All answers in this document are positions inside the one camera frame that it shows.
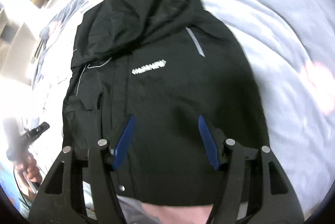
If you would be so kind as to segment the person's left hand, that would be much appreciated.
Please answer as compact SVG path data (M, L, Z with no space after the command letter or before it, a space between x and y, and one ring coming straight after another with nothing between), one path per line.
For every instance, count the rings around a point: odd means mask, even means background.
M27 154L27 157L23 162L18 162L15 165L15 172L23 184L27 185L27 180L32 183L42 182L42 176L39 168L37 167L36 159L34 159L31 153Z

